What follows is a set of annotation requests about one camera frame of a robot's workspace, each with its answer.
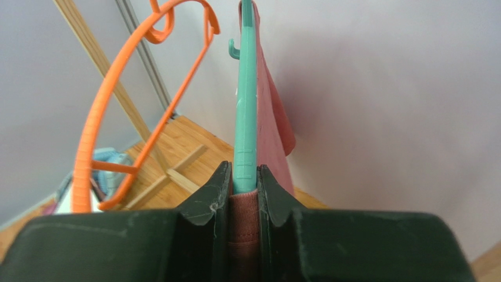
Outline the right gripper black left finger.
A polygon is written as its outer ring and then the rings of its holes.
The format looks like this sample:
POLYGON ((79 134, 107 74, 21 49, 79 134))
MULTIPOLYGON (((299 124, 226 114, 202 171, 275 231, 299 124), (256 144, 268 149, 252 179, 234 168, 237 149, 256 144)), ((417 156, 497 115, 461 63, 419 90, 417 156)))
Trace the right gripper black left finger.
POLYGON ((2 281, 227 281, 232 166, 174 209, 41 216, 1 263, 2 281))

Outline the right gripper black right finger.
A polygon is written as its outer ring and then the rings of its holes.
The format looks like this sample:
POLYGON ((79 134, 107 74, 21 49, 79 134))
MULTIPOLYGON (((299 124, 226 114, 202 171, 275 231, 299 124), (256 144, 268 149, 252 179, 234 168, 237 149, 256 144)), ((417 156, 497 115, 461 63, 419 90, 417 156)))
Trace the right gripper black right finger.
POLYGON ((258 168, 262 281, 474 281, 429 213, 309 209, 258 168))

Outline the teal plastic hanger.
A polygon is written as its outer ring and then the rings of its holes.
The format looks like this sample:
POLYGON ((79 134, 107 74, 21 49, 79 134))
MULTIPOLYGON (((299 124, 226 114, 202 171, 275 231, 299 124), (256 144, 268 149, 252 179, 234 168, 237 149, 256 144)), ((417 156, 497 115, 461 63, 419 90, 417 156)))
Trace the teal plastic hanger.
POLYGON ((235 141, 233 154, 233 194, 256 189, 257 77, 256 25, 252 1, 242 1, 240 48, 229 41, 229 54, 239 61, 236 91, 235 141))

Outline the red t-shirt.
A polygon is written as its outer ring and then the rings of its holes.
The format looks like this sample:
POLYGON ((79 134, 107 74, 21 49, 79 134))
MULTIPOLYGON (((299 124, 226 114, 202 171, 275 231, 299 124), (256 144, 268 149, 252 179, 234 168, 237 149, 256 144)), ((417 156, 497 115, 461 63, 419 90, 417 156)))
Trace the red t-shirt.
MULTIPOLYGON (((265 61, 260 44, 260 17, 254 2, 250 4, 256 44, 256 170, 267 165, 280 186, 290 194, 294 186, 286 160, 296 145, 290 121, 265 61)), ((259 271, 259 207, 257 174, 248 181, 250 189, 233 184, 229 198, 229 281, 257 281, 259 271)))

